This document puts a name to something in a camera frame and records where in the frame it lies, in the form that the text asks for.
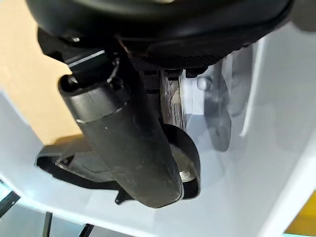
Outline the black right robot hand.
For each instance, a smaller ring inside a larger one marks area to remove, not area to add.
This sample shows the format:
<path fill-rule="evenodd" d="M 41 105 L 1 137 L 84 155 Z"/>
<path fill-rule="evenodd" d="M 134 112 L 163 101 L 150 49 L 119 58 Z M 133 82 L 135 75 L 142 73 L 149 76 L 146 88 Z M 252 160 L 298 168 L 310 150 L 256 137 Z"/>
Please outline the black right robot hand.
<path fill-rule="evenodd" d="M 161 208 L 200 193 L 196 146 L 163 121 L 161 78 L 193 78 L 272 32 L 291 0 L 29 0 L 58 91 L 82 131 L 42 148 L 58 180 Z"/>

